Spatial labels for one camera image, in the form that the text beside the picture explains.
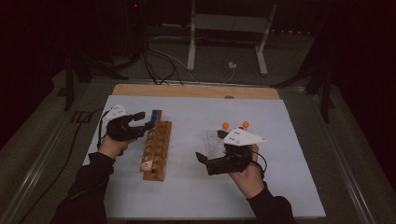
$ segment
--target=hand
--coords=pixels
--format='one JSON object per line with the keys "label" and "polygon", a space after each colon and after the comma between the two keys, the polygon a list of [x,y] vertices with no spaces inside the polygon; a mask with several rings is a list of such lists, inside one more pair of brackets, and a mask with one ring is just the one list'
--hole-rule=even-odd
{"label": "hand", "polygon": [[102,154],[105,154],[109,158],[115,160],[123,150],[128,148],[128,145],[132,142],[136,141],[136,139],[119,142],[116,140],[111,139],[110,136],[106,135],[103,140],[102,144],[99,147],[98,151]]}
{"label": "hand", "polygon": [[[257,145],[251,145],[250,149],[259,152]],[[253,161],[257,161],[257,158],[256,153],[251,153]],[[253,163],[250,163],[243,172],[230,173],[229,175],[247,199],[253,198],[265,188],[261,170]]]}

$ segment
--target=finger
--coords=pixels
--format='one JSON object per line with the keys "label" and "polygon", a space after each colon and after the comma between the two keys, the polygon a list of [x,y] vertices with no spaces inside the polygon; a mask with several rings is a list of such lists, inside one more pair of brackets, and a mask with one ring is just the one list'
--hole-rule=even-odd
{"label": "finger", "polygon": [[257,159],[259,157],[259,155],[257,154],[257,153],[259,153],[259,147],[256,144],[250,145],[249,147],[250,147],[250,150],[253,152],[253,153],[251,153],[251,159],[253,161],[257,161]]}

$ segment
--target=wooden board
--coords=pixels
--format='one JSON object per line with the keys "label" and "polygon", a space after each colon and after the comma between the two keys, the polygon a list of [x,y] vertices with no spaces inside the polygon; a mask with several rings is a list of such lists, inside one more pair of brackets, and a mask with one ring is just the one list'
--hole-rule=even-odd
{"label": "wooden board", "polygon": [[278,100],[279,94],[272,88],[250,87],[213,87],[213,86],[167,86],[167,85],[142,85],[118,84],[113,95],[134,96],[168,96],[168,97],[202,97],[235,99],[266,99]]}

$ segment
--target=wooden block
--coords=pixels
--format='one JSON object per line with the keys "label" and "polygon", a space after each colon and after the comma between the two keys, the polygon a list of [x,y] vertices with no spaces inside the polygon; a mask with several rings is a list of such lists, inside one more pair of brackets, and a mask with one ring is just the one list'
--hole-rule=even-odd
{"label": "wooden block", "polygon": [[144,180],[164,181],[171,129],[171,121],[157,121],[155,127],[148,131],[140,164]]}

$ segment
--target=person's arm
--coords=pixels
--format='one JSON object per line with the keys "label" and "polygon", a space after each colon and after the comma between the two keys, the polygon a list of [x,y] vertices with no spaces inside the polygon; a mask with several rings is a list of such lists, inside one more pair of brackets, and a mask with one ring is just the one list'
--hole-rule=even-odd
{"label": "person's arm", "polygon": [[[258,153],[256,145],[250,146]],[[252,153],[252,160],[257,161],[258,155]],[[258,223],[295,224],[291,205],[283,197],[274,197],[262,180],[259,167],[251,163],[243,172],[229,174],[236,186],[241,190],[256,215]]]}
{"label": "person's arm", "polygon": [[90,164],[82,166],[67,197],[58,205],[51,223],[106,223],[104,198],[113,164],[130,142],[118,142],[108,135],[98,152],[89,154]]}

